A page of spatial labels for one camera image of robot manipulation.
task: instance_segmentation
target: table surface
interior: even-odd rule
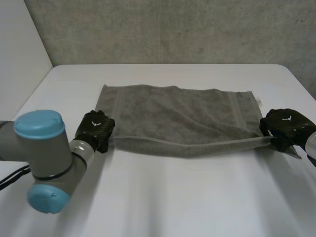
[[[19,114],[58,111],[73,138],[103,84],[251,90],[265,115],[292,108],[316,121],[316,101],[280,65],[64,65],[51,70]],[[207,158],[97,154],[60,214],[26,202],[26,175],[0,192],[6,237],[307,237],[316,235],[316,168],[267,148]],[[4,177],[21,167],[3,162]]]

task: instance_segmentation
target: light blue cap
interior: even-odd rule
[[[34,184],[27,194],[32,208],[43,213],[58,213],[66,206],[70,196],[63,190],[48,184]]]
[[[62,134],[65,124],[54,110],[36,110],[20,116],[14,122],[14,131],[26,139],[46,140]]]

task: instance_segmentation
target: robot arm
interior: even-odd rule
[[[15,122],[0,122],[0,159],[29,163],[35,182],[27,194],[28,203],[40,212],[58,213],[70,200],[95,151],[107,151],[114,126],[113,119],[91,111],[68,144],[59,113],[30,112]]]
[[[316,125],[301,113],[292,109],[270,110],[260,120],[260,129],[265,136],[275,137],[271,144],[281,152],[289,146],[300,146],[308,159],[316,166]]]

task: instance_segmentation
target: white wall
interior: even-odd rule
[[[0,120],[12,119],[51,69],[23,0],[0,0]]]

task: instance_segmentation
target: gray wall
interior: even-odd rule
[[[25,0],[53,65],[270,63],[316,97],[316,0]]]

